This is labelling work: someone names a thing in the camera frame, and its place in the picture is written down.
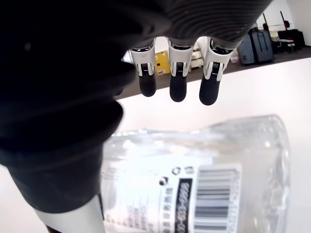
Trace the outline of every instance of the bottle label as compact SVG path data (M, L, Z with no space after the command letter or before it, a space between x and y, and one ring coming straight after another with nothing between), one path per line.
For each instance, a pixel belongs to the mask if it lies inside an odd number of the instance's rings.
M240 164L157 156L102 168L108 233L236 233Z

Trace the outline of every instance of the robotic hand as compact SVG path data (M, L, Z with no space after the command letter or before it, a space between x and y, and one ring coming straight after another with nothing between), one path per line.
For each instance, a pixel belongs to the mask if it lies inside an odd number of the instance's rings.
M271 0L4 1L0 164L50 232L104 232L103 142L135 77L152 96L154 38L169 42L170 95L182 101L193 45L208 36L200 100L213 104L232 51Z
M187 74L194 43L189 44L189 40L184 42L183 40L173 38L167 38L167 40L171 71L170 96L175 102L181 102L187 93ZM141 93L144 96L150 97L156 92L155 39L144 41L143 44L144 46L131 48L130 51L139 76ZM218 97L223 71L226 69L231 54L236 48L221 48L210 37L208 37L206 48L199 96L202 104L212 105Z

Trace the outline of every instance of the white table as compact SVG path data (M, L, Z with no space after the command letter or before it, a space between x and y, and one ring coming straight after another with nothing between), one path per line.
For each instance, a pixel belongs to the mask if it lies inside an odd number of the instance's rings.
M213 106L199 101L200 81L188 84L185 100L175 103L168 88L151 98L120 100L118 131L138 128L186 131L227 119L278 114L292 147L292 198L287 233L311 229L311 58L225 74ZM7 170L0 167L0 232L41 233L43 224L23 200Z
M277 41L280 43L280 47L282 47L282 43L287 43L288 47L291 47L292 51L294 52L293 46L295 46L293 40L287 40L287 39L272 39L274 41Z

